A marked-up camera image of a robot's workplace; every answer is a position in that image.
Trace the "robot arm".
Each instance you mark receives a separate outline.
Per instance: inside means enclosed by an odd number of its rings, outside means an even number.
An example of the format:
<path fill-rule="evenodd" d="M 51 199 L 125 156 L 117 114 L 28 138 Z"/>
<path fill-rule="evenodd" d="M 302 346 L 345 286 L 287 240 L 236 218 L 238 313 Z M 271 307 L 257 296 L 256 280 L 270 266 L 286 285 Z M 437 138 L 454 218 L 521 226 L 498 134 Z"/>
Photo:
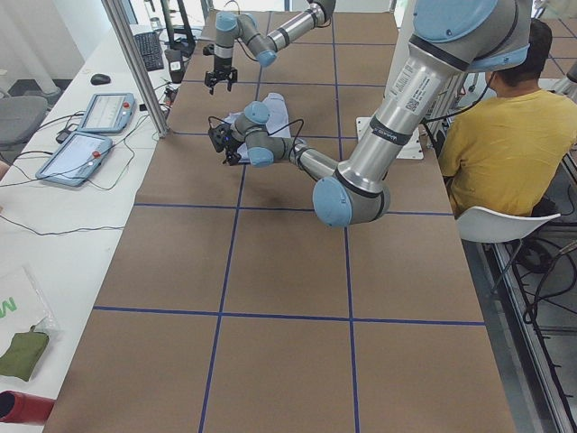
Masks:
<path fill-rule="evenodd" d="M 310 1 L 308 9 L 294 16 L 280 27 L 264 35 L 250 14 L 220 11 L 215 17 L 215 42 L 204 50 L 214 57 L 214 67 L 205 74 L 205 85 L 213 93 L 215 86 L 224 81 L 231 89 L 237 82 L 238 70 L 233 66 L 234 45 L 244 43 L 261 67 L 269 67 L 279 51 L 307 32 L 328 25 L 334 13 L 334 1 Z"/>
<path fill-rule="evenodd" d="M 267 129 L 269 109 L 251 102 L 231 123 L 209 131 L 228 164 L 245 146 L 249 162 L 267 167 L 289 161 L 316 183 L 313 204 L 328 226 L 379 219 L 389 208 L 389 166 L 409 142 L 447 80 L 464 72 L 508 69 L 528 51 L 528 1 L 419 1 L 413 12 L 408 58 L 346 161 L 334 161 L 298 139 Z"/>

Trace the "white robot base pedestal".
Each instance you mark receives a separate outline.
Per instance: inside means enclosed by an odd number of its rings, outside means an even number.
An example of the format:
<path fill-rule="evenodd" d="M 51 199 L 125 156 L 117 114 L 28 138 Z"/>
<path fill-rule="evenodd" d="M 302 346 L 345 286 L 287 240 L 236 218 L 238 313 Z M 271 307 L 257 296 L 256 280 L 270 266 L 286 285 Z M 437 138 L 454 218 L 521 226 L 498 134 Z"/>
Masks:
<path fill-rule="evenodd" d="M 405 73 L 405 65 L 409 57 L 408 41 L 414 32 L 413 19 L 415 6 L 416 1 L 405 1 L 402 17 L 400 20 L 396 20 L 398 24 L 398 39 L 389 69 L 387 84 L 383 91 L 383 97 L 386 100 L 392 99 L 395 101 L 399 99 L 403 85 L 398 79 L 404 78 L 404 84 L 406 84 L 408 80 L 407 74 Z M 422 160 L 423 158 L 424 152 L 422 150 L 419 129 L 416 127 L 409 142 L 402 147 L 397 159 Z"/>

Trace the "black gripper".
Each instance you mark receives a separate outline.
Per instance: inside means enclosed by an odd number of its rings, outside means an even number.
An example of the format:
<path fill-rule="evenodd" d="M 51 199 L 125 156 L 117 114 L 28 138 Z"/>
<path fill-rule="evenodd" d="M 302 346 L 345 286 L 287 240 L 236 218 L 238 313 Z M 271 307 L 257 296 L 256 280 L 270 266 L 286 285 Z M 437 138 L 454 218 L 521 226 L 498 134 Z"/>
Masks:
<path fill-rule="evenodd" d="M 213 70 L 207 71 L 204 78 L 210 95 L 214 94 L 215 84 L 221 81 L 227 81 L 227 90 L 232 91 L 233 85 L 238 80 L 238 70 L 233 66 L 232 60 L 232 58 L 214 56 Z"/>
<path fill-rule="evenodd" d="M 228 164 L 229 166 L 238 165 L 242 155 L 239 153 L 239 148 L 243 143 L 239 142 L 233 138 L 230 134 L 227 134 L 223 139 L 225 159 L 223 164 Z"/>

